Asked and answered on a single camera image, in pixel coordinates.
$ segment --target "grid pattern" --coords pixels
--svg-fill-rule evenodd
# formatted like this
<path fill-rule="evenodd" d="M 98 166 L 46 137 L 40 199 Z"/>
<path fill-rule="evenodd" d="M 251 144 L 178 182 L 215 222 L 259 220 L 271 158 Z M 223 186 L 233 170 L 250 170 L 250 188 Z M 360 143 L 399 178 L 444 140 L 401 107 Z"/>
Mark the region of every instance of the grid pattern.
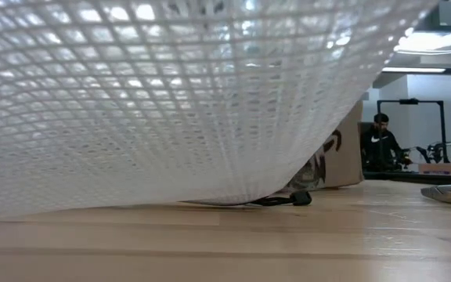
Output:
<path fill-rule="evenodd" d="M 0 0 L 0 215 L 275 192 L 430 4 Z"/>

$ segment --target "nike logo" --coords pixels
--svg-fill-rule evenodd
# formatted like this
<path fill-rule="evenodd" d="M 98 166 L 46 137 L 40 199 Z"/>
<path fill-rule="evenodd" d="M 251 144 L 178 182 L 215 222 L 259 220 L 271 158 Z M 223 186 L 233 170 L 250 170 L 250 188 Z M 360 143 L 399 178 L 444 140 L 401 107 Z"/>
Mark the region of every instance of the nike logo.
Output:
<path fill-rule="evenodd" d="M 377 142 L 379 142 L 379 140 L 380 139 L 375 139 L 373 136 L 372 136 L 372 143 L 377 143 Z"/>

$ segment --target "ceiling light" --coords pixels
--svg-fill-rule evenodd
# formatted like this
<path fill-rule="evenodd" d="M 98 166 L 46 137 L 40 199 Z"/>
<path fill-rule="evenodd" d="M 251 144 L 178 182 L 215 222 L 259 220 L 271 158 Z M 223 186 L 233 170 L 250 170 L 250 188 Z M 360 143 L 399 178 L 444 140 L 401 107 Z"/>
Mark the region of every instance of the ceiling light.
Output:
<path fill-rule="evenodd" d="M 430 68 L 430 67 L 385 67 L 383 72 L 403 72 L 403 73 L 432 73 L 439 74 L 445 71 L 442 68 Z"/>

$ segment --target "cardboard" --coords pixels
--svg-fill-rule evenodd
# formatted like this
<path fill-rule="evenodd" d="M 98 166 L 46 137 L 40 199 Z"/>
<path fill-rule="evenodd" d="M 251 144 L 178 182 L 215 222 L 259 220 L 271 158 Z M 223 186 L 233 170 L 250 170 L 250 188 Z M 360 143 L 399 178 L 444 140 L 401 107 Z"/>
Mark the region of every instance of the cardboard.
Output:
<path fill-rule="evenodd" d="M 419 164 L 420 174 L 451 175 L 451 164 Z"/>
<path fill-rule="evenodd" d="M 363 181 L 359 149 L 359 122 L 363 104 L 358 102 L 327 141 L 288 183 L 284 191 L 317 190 Z"/>

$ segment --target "black jacket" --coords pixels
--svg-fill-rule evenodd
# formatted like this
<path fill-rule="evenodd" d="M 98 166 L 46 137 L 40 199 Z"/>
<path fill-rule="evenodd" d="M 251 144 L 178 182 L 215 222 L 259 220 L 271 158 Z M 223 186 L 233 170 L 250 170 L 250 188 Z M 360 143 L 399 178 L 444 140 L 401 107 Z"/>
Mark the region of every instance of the black jacket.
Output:
<path fill-rule="evenodd" d="M 380 160 L 380 144 L 382 143 L 382 150 L 384 151 L 384 161 L 392 159 L 391 151 L 398 156 L 401 147 L 396 142 L 395 136 L 388 130 L 382 132 L 382 138 L 379 139 L 379 132 L 372 127 L 367 132 L 361 135 L 361 150 L 364 151 L 364 157 L 368 161 Z"/>

